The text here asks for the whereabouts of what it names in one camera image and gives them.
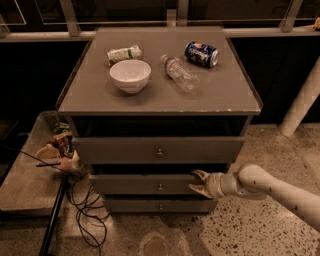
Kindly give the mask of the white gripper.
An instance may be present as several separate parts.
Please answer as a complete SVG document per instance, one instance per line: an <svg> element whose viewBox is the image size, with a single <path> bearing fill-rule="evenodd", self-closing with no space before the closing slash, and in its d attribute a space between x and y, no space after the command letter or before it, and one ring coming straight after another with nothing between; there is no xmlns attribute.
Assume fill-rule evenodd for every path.
<svg viewBox="0 0 320 256"><path fill-rule="evenodd" d="M234 177L231 174L207 173L203 170L193 170L206 185L189 184L189 188L209 199L220 199L234 192Z"/></svg>

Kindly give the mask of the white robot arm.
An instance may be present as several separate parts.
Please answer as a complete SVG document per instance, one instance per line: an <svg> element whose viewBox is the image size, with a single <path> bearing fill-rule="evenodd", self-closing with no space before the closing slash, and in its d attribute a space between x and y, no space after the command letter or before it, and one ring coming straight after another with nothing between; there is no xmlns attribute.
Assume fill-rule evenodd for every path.
<svg viewBox="0 0 320 256"><path fill-rule="evenodd" d="M189 185L198 194L213 200L227 196L263 200L269 196L320 232L320 196L281 181L258 165L246 164L233 173L192 173L202 181Z"/></svg>

